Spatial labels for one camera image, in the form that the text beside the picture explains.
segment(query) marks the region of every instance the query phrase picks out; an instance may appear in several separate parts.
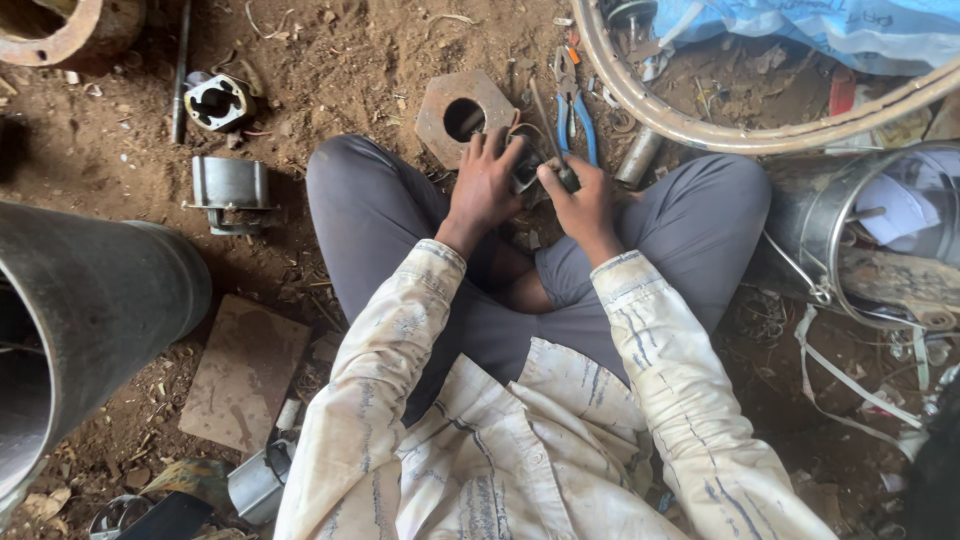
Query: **man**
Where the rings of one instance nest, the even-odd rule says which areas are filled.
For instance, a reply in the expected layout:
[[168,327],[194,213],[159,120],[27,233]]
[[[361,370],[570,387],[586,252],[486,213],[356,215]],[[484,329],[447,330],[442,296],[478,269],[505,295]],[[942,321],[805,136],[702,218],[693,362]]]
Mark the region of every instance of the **man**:
[[504,137],[473,137],[450,200],[362,137],[311,159],[351,327],[276,538],[684,538],[642,499],[655,445],[701,536],[832,538],[708,340],[766,218],[759,167],[702,158],[616,207],[603,171],[568,158],[570,195],[542,167],[567,237],[530,262],[491,234],[521,207]]

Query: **pliers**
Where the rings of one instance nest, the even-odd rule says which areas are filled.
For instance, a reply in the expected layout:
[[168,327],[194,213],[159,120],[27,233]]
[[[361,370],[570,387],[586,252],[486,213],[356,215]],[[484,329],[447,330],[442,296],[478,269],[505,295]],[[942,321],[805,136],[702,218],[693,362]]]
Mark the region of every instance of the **pliers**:
[[573,110],[580,118],[580,123],[584,125],[584,133],[587,135],[590,164],[594,167],[599,166],[597,135],[593,130],[593,121],[590,120],[587,106],[584,105],[583,92],[577,86],[577,73],[573,67],[573,59],[562,46],[557,47],[557,54],[553,59],[553,76],[557,79],[557,140],[560,142],[560,149],[564,154],[570,153],[570,144],[566,140],[566,127],[570,119],[570,102],[572,101]]

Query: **hexagonal metal plate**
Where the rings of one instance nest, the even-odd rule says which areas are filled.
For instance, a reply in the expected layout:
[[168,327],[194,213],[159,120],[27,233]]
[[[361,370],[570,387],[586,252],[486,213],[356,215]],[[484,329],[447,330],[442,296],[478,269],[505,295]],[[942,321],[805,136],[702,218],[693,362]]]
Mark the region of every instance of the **hexagonal metal plate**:
[[484,112],[485,132],[514,123],[514,105],[482,69],[434,77],[423,93],[417,115],[417,136],[447,169],[460,168],[460,156],[467,143],[450,136],[444,127],[444,114],[454,101],[467,98]]

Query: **dirty shirt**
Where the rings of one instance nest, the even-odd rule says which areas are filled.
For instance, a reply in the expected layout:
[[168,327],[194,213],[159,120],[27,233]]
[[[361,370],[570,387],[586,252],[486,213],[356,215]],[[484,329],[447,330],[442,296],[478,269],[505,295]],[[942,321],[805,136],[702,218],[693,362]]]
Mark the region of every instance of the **dirty shirt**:
[[707,333],[637,251],[590,275],[629,389],[534,338],[506,386],[461,355],[405,429],[466,268],[422,240],[373,294],[307,408],[275,538],[686,538],[642,499],[653,447],[704,538],[835,537],[751,437]]

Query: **leg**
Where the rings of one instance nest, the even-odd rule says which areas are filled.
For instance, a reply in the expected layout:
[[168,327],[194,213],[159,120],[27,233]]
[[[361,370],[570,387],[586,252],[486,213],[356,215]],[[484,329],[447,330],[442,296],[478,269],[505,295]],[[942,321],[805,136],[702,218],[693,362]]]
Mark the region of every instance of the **leg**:
[[[419,171],[356,135],[320,145],[308,166],[307,192],[324,262],[350,322],[449,211],[448,199]],[[408,400],[405,422],[432,405],[460,353],[504,383],[523,369],[536,319],[506,309],[474,284],[496,270],[498,244],[489,235],[470,258],[468,280]]]
[[[673,171],[642,199],[617,208],[614,225],[713,331],[746,271],[770,206],[756,163],[707,156]],[[544,339],[583,353],[627,382],[610,323],[589,280],[589,262],[571,238],[537,253],[543,288],[556,309],[540,316]]]

